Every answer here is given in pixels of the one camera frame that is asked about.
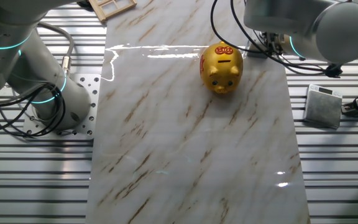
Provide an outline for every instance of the metal rail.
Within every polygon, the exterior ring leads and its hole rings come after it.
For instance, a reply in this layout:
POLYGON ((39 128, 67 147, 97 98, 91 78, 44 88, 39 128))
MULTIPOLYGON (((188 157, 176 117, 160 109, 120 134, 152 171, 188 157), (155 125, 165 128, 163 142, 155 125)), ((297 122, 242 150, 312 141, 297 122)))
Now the metal rail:
MULTIPOLYGON (((101 73, 106 27, 94 13, 70 4, 50 11, 44 21, 73 35, 72 73, 101 73)), ((68 41, 49 30, 39 32, 61 60, 68 41)), ((289 59, 298 62, 296 57, 289 59)), ((337 131, 302 122, 310 83, 343 92, 344 102, 358 96, 358 60, 343 70, 338 80, 287 73, 311 223, 315 224, 358 224, 358 118, 342 117, 337 131)), ((9 96, 10 90, 1 94, 9 96)), ((6 110, 10 117, 18 112, 16 106, 6 110)), ((29 144, 0 132, 0 223, 84 223, 91 154, 91 142, 29 144)))

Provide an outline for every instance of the piggy bank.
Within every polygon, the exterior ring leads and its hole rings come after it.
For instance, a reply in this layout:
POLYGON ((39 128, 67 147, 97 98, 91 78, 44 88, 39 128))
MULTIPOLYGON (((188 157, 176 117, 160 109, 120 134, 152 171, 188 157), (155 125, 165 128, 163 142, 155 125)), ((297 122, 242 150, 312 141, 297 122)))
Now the piggy bank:
POLYGON ((240 51, 224 42, 209 46, 200 58, 200 75, 209 90, 216 93, 235 90, 242 76, 240 51))

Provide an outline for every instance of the blue led ring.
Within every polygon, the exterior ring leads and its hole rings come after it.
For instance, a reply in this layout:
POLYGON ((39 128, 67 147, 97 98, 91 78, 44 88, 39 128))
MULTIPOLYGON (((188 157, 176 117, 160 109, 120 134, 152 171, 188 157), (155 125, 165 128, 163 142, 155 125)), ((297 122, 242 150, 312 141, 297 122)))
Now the blue led ring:
MULTIPOLYGON (((66 76, 66 73, 65 73, 65 82, 64 82, 64 84, 63 84, 62 89, 60 90, 60 92, 62 92, 62 91, 65 89, 65 87, 66 87, 66 82, 67 82, 67 76, 66 76)), ((45 101, 41 101, 41 102, 34 102, 34 101, 33 101, 33 102, 31 102, 31 103, 36 103, 36 104, 48 103, 49 101, 52 101, 53 99, 55 99, 55 97, 57 97, 57 95, 51 97, 51 99, 49 99, 49 100, 45 100, 45 101)))
POLYGON ((299 57, 305 58, 304 56, 300 55, 300 54, 295 50, 295 47, 293 46, 293 43, 292 43, 292 37, 290 37, 290 43, 291 43, 292 50, 293 50, 299 57))
POLYGON ((28 36, 25 40, 23 40, 21 43, 10 46, 10 47, 0 47, 0 50, 5 50, 5 49, 12 49, 14 47, 20 46, 21 44, 23 44, 28 38, 30 38, 30 36, 28 36))

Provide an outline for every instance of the red chinese character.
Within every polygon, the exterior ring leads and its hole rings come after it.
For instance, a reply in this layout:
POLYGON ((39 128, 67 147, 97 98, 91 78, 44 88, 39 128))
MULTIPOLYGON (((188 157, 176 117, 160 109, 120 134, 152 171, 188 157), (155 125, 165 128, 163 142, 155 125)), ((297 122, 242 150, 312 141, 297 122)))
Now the red chinese character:
POLYGON ((215 49, 215 53, 221 55, 221 54, 233 54, 233 49, 231 47, 217 47, 215 49))
POLYGON ((204 61, 205 61, 204 55, 202 55, 200 58, 200 75, 201 75, 201 72, 204 71, 204 61))

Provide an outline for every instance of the white marble surface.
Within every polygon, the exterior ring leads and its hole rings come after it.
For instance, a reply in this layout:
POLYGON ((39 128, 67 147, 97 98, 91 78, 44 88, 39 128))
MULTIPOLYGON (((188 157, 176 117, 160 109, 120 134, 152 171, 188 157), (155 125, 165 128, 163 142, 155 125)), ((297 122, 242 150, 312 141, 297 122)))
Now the white marble surface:
MULTIPOLYGON (((211 4, 138 1, 108 22, 88 224, 309 222, 284 68, 245 58, 236 91, 203 86, 211 4)), ((245 42, 229 1, 216 24, 245 42)))

